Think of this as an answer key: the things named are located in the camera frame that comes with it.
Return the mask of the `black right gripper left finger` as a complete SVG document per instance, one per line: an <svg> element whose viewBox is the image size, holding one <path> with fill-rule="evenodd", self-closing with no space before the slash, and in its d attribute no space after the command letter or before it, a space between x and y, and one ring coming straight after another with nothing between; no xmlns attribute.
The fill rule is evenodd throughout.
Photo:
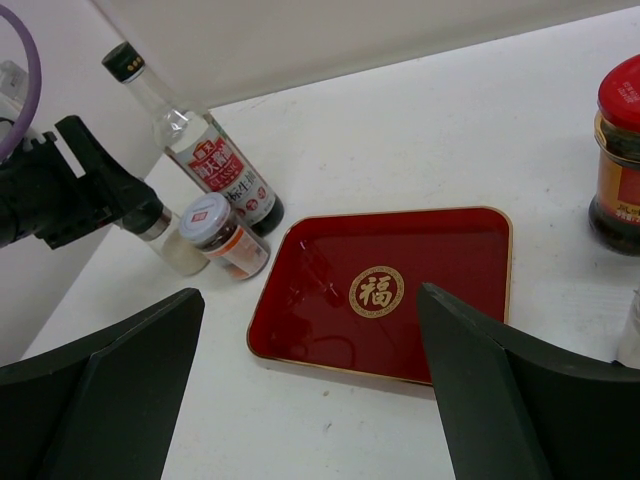
<svg viewBox="0 0 640 480"><path fill-rule="evenodd" d="M201 293L186 288L3 366L2 478L160 478L203 313Z"/></svg>

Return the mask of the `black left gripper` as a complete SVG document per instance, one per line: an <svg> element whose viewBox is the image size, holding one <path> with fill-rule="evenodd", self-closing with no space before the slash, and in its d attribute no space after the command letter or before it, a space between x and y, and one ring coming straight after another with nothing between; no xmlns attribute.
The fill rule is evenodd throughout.
<svg viewBox="0 0 640 480"><path fill-rule="evenodd" d="M19 148L1 165L1 246L34 236L55 250L90 234L90 221L144 235L164 204L143 180L122 167L83 120L55 124L84 169L79 177L58 150L52 132Z"/></svg>

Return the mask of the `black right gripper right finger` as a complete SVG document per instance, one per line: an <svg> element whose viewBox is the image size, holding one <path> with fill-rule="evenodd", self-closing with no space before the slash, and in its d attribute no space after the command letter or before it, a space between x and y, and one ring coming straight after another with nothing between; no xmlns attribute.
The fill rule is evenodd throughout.
<svg viewBox="0 0 640 480"><path fill-rule="evenodd" d="M417 309L456 478L638 478L638 370L547 343L434 284Z"/></svg>

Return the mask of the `clear-cap salt grinder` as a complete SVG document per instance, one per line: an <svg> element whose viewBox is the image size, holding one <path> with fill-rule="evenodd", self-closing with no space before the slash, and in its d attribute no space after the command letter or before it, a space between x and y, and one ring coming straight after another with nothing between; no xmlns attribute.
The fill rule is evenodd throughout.
<svg viewBox="0 0 640 480"><path fill-rule="evenodd" d="M169 267L183 277L198 274L209 260L186 241L179 231L180 217L167 207L136 233Z"/></svg>

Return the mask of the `white-lid spice jar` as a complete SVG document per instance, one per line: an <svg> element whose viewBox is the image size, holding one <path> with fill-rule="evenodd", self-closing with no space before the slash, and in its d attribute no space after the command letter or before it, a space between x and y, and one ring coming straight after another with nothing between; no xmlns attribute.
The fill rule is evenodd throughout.
<svg viewBox="0 0 640 480"><path fill-rule="evenodd" d="M236 281L259 274L270 258L269 246L219 193L193 201L181 217L179 233Z"/></svg>

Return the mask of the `black-cap grinder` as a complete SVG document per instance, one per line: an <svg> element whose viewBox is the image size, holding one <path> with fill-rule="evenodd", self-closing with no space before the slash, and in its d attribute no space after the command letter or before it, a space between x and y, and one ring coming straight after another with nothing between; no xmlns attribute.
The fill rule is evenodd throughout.
<svg viewBox="0 0 640 480"><path fill-rule="evenodd" d="M634 369L640 369L639 304L639 290L636 289L616 350L616 361Z"/></svg>

